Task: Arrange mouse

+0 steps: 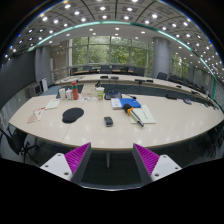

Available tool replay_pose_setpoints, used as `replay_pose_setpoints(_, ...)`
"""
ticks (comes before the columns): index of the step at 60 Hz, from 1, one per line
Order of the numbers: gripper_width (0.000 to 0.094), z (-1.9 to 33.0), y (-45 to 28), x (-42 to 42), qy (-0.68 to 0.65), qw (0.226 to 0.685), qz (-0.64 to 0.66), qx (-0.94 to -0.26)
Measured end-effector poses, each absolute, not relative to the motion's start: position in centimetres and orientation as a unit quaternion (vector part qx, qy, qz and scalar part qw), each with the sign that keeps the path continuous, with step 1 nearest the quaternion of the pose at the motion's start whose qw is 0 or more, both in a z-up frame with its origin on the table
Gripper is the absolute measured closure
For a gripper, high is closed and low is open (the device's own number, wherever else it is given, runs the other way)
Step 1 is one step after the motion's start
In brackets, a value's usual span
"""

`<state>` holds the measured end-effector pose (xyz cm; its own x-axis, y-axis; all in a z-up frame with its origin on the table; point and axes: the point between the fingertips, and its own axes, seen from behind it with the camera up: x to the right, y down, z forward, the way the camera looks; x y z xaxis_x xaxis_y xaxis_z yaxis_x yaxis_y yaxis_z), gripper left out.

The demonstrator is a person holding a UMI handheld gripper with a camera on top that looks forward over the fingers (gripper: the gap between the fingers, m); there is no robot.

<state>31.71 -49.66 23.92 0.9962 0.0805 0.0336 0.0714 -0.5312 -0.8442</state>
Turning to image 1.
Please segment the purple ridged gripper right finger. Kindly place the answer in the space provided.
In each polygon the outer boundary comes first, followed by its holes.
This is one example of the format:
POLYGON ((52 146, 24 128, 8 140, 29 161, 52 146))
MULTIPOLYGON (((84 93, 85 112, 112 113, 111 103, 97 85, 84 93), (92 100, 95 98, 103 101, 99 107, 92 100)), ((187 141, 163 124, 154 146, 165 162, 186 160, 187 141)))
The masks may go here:
POLYGON ((181 170, 168 155, 158 155, 138 144, 133 145, 132 154, 143 183, 154 182, 181 170))

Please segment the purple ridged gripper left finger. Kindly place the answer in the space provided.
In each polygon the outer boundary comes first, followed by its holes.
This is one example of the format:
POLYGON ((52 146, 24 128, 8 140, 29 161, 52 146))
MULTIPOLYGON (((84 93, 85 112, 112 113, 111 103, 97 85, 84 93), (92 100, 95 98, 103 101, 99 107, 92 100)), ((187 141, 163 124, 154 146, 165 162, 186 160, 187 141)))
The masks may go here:
POLYGON ((70 182, 80 183, 91 152, 91 144, 87 143, 66 154, 57 153, 41 169, 70 182))

